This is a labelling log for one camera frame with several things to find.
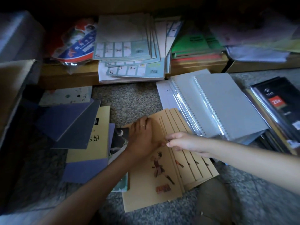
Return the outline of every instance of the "shoe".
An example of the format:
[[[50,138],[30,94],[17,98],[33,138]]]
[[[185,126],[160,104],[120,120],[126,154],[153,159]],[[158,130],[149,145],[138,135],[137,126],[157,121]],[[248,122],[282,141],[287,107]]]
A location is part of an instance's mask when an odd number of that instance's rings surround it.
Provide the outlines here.
[[[199,187],[194,224],[232,225],[232,201],[226,186],[212,178]]]

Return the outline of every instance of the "person's right hand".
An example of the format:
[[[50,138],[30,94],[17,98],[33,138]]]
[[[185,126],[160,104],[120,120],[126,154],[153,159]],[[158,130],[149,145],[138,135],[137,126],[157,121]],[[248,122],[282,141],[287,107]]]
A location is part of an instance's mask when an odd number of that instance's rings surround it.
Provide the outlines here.
[[[186,132],[176,132],[166,136],[168,147],[175,151],[183,149],[199,153],[203,157],[212,157],[209,151],[209,139],[205,137],[195,136]]]

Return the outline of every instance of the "speckled floor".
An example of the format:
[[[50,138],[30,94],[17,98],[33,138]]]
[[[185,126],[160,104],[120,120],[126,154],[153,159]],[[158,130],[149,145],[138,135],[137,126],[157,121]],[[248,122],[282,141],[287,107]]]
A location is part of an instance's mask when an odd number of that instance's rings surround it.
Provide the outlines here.
[[[231,74],[240,86],[278,75],[287,76],[300,89],[299,69]],[[111,106],[110,120],[118,127],[162,110],[155,83],[97,86],[92,97],[102,98],[103,106]],[[1,225],[33,224],[80,187],[60,181],[67,151],[48,147],[47,138],[36,131],[7,214],[0,216]],[[232,166],[217,163],[216,168],[233,198],[236,224],[299,224],[300,196]],[[181,199],[126,214],[122,195],[111,193],[100,212],[109,224],[191,224],[197,192],[195,188]]]

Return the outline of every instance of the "red label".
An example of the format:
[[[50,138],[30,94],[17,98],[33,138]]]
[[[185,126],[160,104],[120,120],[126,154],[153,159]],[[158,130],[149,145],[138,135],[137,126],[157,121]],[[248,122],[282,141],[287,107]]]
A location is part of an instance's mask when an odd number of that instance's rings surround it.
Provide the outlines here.
[[[286,105],[285,102],[280,98],[278,95],[272,97],[269,99],[269,101],[273,104],[275,107],[284,106]]]

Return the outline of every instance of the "moon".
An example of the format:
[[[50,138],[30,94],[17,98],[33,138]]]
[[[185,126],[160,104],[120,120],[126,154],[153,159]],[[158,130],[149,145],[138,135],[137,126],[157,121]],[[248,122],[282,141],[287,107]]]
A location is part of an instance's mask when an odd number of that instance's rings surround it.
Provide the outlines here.
[[[123,130],[121,130],[121,134],[120,134],[120,135],[118,135],[118,136],[123,136]]]

